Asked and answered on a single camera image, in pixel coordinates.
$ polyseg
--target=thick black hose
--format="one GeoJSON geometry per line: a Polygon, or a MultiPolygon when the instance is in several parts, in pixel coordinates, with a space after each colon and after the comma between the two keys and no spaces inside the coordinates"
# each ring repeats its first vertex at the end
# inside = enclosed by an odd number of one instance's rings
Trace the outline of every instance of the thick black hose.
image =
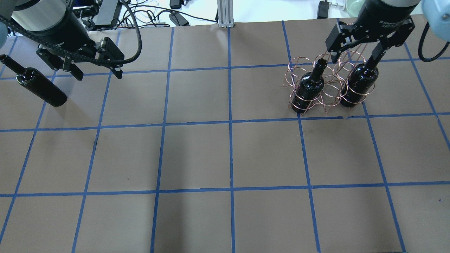
{"type": "Polygon", "coordinates": [[[427,36],[427,32],[428,32],[429,28],[430,28],[430,24],[427,22],[427,24],[425,25],[425,28],[423,29],[422,36],[420,37],[419,49],[418,49],[419,59],[421,59],[422,61],[424,61],[426,63],[432,62],[432,61],[436,60],[437,58],[439,58],[447,50],[447,48],[450,45],[450,42],[447,42],[445,44],[444,48],[436,56],[431,57],[431,58],[425,58],[422,54],[422,49],[423,49],[423,43],[425,41],[425,37],[427,36]]]}
{"type": "MultiPolygon", "coordinates": [[[[125,8],[128,10],[128,12],[132,13],[131,8],[128,6],[128,4],[126,3],[125,0],[120,0],[120,2],[125,6],[125,8]]],[[[73,52],[70,52],[68,50],[56,47],[44,40],[42,40],[40,37],[33,35],[32,33],[30,33],[29,31],[23,29],[21,26],[17,26],[15,23],[5,19],[3,16],[0,15],[0,21],[2,23],[4,23],[5,25],[12,27],[15,31],[21,33],[22,35],[30,38],[31,40],[36,41],[39,44],[44,45],[46,48],[52,49],[55,52],[58,52],[61,55],[65,55],[65,56],[70,56],[73,60],[76,61],[81,61],[81,62],[90,62],[90,63],[94,63],[94,64],[109,64],[109,65],[121,65],[121,64],[126,64],[126,63],[131,63],[134,62],[140,55],[141,51],[142,51],[142,38],[139,32],[139,26],[137,24],[136,21],[136,17],[134,15],[131,15],[131,19],[133,20],[134,26],[135,26],[135,30],[136,30],[136,35],[138,37],[138,50],[136,51],[136,54],[133,55],[131,58],[125,59],[125,60],[111,60],[111,61],[107,61],[107,60],[100,60],[100,59],[95,59],[95,58],[91,58],[91,57],[87,57],[84,55],[80,55],[80,54],[76,54],[73,52]]]]}

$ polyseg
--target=black bottle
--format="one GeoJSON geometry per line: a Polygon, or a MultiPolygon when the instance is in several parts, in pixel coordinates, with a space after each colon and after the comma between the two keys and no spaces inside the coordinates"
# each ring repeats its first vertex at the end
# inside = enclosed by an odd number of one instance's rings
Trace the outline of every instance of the black bottle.
{"type": "Polygon", "coordinates": [[[0,55],[0,62],[14,71],[17,82],[52,106],[61,106],[67,96],[35,68],[24,68],[8,55],[0,55]]]}
{"type": "Polygon", "coordinates": [[[366,63],[360,63],[351,70],[347,80],[351,90],[349,89],[347,94],[342,98],[341,104],[343,106],[353,108],[364,98],[364,95],[361,94],[367,93],[378,78],[377,64],[380,60],[381,57],[374,59],[371,56],[366,63]]]}
{"type": "Polygon", "coordinates": [[[312,72],[308,72],[300,79],[298,88],[292,95],[292,109],[296,113],[305,113],[314,100],[320,95],[324,88],[324,79],[322,74],[327,67],[327,60],[318,59],[312,72]]]}

